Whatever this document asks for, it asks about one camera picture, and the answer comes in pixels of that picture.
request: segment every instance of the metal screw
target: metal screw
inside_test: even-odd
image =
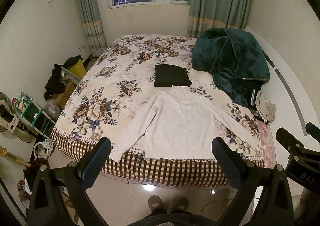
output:
[[[71,161],[68,166],[75,167],[77,165],[77,161]]]
[[[47,166],[46,166],[46,165],[41,165],[40,171],[44,171],[44,170],[46,170],[46,169],[47,169]]]
[[[282,165],[277,165],[277,169],[278,169],[279,171],[282,171],[282,170],[283,170],[283,166],[282,166]]]
[[[248,167],[254,167],[254,162],[252,162],[252,161],[247,161],[247,162],[246,162],[246,165],[247,165]]]

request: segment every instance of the bed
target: bed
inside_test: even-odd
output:
[[[188,70],[189,90],[215,98],[220,107],[259,142],[256,150],[222,124],[219,135],[245,160],[273,167],[273,141],[269,126],[253,118],[249,109],[236,105],[212,76],[191,68],[196,39],[164,35],[127,35],[118,38],[96,61],[66,103],[52,131],[58,149],[78,161],[101,137],[115,144],[122,130],[152,95],[166,87],[154,87],[156,64],[172,64]],[[215,189],[228,186],[215,160],[145,159],[144,138],[128,150],[120,163],[107,159],[102,172],[114,179],[167,188]]]

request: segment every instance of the window sill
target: window sill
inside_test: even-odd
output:
[[[137,5],[150,5],[150,4],[190,6],[189,1],[187,2],[187,1],[159,0],[159,1],[149,1],[149,2],[127,3],[127,4],[122,4],[122,5],[111,6],[111,7],[108,7],[108,9],[115,9],[115,8],[128,7],[128,6],[137,6]]]

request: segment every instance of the gray slipper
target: gray slipper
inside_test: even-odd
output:
[[[163,202],[161,201],[160,197],[157,196],[156,194],[151,195],[149,197],[148,205],[151,211],[153,211],[154,209],[164,208]]]
[[[172,206],[172,211],[186,211],[189,207],[189,200],[185,197],[180,197]]]

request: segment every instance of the white sweater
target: white sweater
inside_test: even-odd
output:
[[[253,149],[258,140],[208,98],[173,86],[147,102],[116,141],[109,158],[119,162],[145,134],[145,158],[212,159],[215,120],[220,121]]]

